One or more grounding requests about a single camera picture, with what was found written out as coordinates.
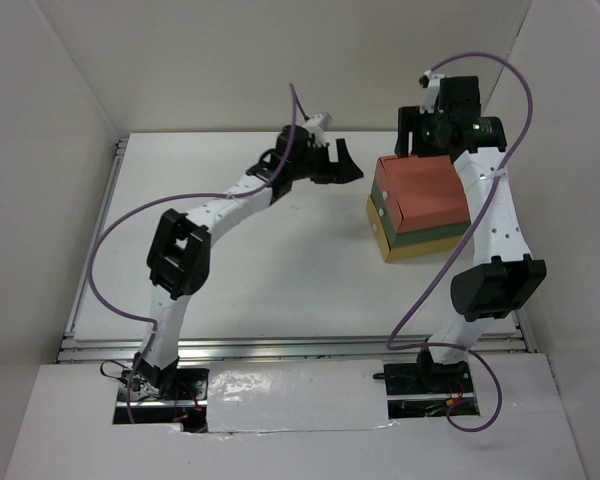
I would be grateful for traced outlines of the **red top drawer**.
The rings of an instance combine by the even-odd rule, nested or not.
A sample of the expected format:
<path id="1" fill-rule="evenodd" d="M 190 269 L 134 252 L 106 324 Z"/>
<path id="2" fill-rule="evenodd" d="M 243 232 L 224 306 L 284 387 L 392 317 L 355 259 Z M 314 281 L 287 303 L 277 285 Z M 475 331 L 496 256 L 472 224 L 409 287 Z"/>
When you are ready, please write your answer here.
<path id="1" fill-rule="evenodd" d="M 447 156 L 380 157 L 374 187 L 375 206 L 397 233 L 470 220 L 461 181 Z"/>

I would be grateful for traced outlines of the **yellow bottom drawer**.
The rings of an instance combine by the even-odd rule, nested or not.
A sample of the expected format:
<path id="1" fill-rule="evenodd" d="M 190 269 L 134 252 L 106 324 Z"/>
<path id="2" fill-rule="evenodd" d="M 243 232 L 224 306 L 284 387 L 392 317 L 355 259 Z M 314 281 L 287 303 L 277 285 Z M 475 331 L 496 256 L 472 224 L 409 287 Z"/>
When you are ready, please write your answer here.
<path id="1" fill-rule="evenodd" d="M 379 247 L 381 257 L 387 263 L 450 250 L 456 247 L 462 238 L 458 236 L 406 247 L 391 248 L 387 243 L 384 231 L 378 229 L 377 225 L 372 223 L 372 219 L 376 220 L 376 217 L 372 215 L 371 206 L 371 197 L 369 196 L 366 201 L 366 213 L 371 224 L 374 238 Z"/>

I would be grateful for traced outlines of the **green drawer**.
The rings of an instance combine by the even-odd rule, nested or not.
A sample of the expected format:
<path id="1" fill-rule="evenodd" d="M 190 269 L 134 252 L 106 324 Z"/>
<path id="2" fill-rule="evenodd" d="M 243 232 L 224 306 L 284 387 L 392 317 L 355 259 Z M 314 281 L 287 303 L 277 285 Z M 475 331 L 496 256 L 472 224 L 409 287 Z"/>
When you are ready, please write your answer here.
<path id="1" fill-rule="evenodd" d="M 387 243 L 391 248 L 406 247 L 451 237 L 462 237 L 470 225 L 469 221 L 464 221 L 407 232 L 398 232 L 392 224 L 386 207 L 386 201 L 382 198 L 376 181 L 373 181 L 370 197 L 372 215 L 376 217 L 376 220 L 372 219 L 372 223 L 376 224 L 378 229 L 384 231 Z"/>

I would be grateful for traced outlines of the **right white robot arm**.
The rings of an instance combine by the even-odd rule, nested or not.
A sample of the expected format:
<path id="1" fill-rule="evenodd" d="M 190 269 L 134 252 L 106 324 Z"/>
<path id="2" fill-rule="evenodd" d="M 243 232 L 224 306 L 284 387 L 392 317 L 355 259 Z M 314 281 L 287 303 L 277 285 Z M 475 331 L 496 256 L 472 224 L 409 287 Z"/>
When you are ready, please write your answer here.
<path id="1" fill-rule="evenodd" d="M 479 80 L 426 73 L 419 107 L 399 110 L 396 152 L 449 157 L 466 197 L 473 265 L 450 284 L 451 317 L 418 353 L 415 379 L 441 393 L 467 372 L 467 350 L 493 323 L 520 309 L 545 279 L 521 232 L 503 164 L 501 121 L 481 114 Z"/>

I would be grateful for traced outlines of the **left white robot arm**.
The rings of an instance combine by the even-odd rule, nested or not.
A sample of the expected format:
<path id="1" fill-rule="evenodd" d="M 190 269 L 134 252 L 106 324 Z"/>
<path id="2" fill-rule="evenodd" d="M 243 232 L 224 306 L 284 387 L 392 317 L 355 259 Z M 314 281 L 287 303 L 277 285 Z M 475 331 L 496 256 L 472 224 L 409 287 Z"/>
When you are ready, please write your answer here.
<path id="1" fill-rule="evenodd" d="M 286 126 L 274 148 L 218 199 L 186 213 L 163 213 L 152 241 L 147 265 L 152 298 L 150 327 L 134 357 L 143 389 L 156 399 L 169 397 L 177 387 L 178 341 L 191 297 L 210 273 L 211 249 L 229 230 L 289 193 L 297 180 L 316 184 L 346 184 L 363 177 L 346 141 L 336 140 L 337 160 L 319 126 Z"/>

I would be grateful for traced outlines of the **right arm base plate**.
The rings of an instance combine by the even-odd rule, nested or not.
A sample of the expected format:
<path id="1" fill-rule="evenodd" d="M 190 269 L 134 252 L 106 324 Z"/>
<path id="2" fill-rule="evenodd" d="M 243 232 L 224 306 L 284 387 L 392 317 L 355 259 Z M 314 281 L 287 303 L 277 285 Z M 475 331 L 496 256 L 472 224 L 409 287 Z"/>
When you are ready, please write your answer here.
<path id="1" fill-rule="evenodd" d="M 473 391 L 469 370 L 426 377 L 415 363 L 385 364 L 372 378 L 385 384 L 388 396 L 466 394 Z"/>

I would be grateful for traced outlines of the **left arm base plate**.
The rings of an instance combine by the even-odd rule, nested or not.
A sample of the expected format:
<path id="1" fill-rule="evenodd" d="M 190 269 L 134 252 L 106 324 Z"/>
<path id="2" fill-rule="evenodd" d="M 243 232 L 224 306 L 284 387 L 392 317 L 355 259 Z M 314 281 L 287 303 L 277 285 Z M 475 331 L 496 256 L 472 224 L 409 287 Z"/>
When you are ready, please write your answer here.
<path id="1" fill-rule="evenodd" d="M 140 380 L 127 396 L 126 388 L 118 389 L 116 406 L 124 407 L 127 402 L 132 408 L 140 407 L 204 407 L 207 405 L 208 380 L 207 368 L 185 368 L 177 371 L 174 386 L 160 394 L 146 380 Z"/>

